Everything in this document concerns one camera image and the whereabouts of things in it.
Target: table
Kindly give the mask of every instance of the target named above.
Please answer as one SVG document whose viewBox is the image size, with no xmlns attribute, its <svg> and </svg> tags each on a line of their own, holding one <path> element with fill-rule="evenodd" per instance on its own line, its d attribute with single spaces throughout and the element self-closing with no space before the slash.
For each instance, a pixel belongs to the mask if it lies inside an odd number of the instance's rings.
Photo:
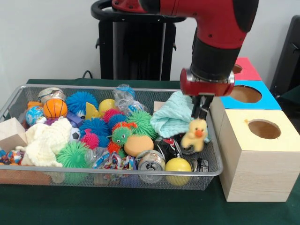
<svg viewBox="0 0 300 225">
<path fill-rule="evenodd" d="M 28 83 L 178 89 L 179 82 L 100 79 Z M 285 203 L 226 202 L 218 177 L 205 191 L 1 185 L 3 224 L 300 224 L 300 178 Z"/>
</svg>

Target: white wall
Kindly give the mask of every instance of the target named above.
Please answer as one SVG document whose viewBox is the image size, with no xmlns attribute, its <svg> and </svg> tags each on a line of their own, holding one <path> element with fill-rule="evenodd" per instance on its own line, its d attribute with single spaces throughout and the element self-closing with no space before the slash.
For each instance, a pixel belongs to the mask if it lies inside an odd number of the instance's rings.
<svg viewBox="0 0 300 225">
<path fill-rule="evenodd" d="M 19 85 L 30 78 L 75 79 L 89 69 L 100 77 L 95 49 L 98 21 L 90 15 L 96 0 L 0 1 L 0 106 Z M 249 57 L 262 79 L 270 85 L 287 29 L 300 14 L 300 0 L 260 0 L 251 32 L 240 56 Z M 191 62 L 196 23 L 177 24 L 171 79 Z"/>
</svg>

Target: orange ball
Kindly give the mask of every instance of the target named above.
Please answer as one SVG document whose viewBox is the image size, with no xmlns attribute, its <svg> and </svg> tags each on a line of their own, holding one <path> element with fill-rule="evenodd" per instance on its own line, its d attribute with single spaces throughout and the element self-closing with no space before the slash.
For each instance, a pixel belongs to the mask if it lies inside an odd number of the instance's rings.
<svg viewBox="0 0 300 225">
<path fill-rule="evenodd" d="M 66 117 L 68 108 L 66 103 L 61 99 L 50 99 L 44 105 L 44 116 L 47 119 L 56 119 L 61 116 Z"/>
</svg>

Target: wooden block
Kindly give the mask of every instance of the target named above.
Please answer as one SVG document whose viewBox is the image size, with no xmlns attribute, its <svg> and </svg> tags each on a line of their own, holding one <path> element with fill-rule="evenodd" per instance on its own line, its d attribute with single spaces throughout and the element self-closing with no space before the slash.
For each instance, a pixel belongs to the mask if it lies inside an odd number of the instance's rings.
<svg viewBox="0 0 300 225">
<path fill-rule="evenodd" d="M 248 58 L 238 58 L 233 67 L 235 80 L 261 81 L 261 77 Z"/>
<path fill-rule="evenodd" d="M 16 146 L 27 145 L 25 129 L 16 118 L 0 123 L 0 147 L 7 153 Z"/>
<path fill-rule="evenodd" d="M 153 113 L 158 111 L 164 104 L 165 102 L 154 102 Z"/>
<path fill-rule="evenodd" d="M 278 102 L 262 81 L 236 81 L 230 96 L 215 97 L 210 105 L 217 138 L 225 109 L 281 110 Z"/>
<path fill-rule="evenodd" d="M 228 202 L 285 202 L 300 172 L 300 136 L 280 110 L 226 109 L 219 133 Z"/>
</svg>

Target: yellow toy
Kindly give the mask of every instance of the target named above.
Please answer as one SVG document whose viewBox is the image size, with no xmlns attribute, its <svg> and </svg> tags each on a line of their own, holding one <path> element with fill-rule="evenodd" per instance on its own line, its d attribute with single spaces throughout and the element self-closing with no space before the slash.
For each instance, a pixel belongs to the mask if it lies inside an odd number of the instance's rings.
<svg viewBox="0 0 300 225">
<path fill-rule="evenodd" d="M 100 117 L 100 113 L 98 112 L 96 107 L 87 102 L 85 119 L 90 120 L 91 118 L 99 118 L 99 117 Z"/>
<path fill-rule="evenodd" d="M 205 120 L 195 119 L 189 124 L 189 131 L 183 136 L 181 145 L 183 148 L 194 146 L 196 152 L 203 150 L 204 139 L 207 137 L 207 124 Z"/>
<path fill-rule="evenodd" d="M 109 110 L 109 109 L 115 109 L 115 105 L 114 105 L 114 100 L 113 99 L 105 99 L 103 100 L 100 105 L 99 105 L 99 114 L 100 117 L 102 118 L 104 116 L 104 113 Z"/>
<path fill-rule="evenodd" d="M 166 171 L 180 171 L 180 172 L 192 172 L 192 167 L 183 158 L 172 158 L 167 164 L 165 165 Z M 183 186 L 187 184 L 190 180 L 189 176 L 167 176 L 166 177 L 170 184 L 176 186 Z"/>
</svg>

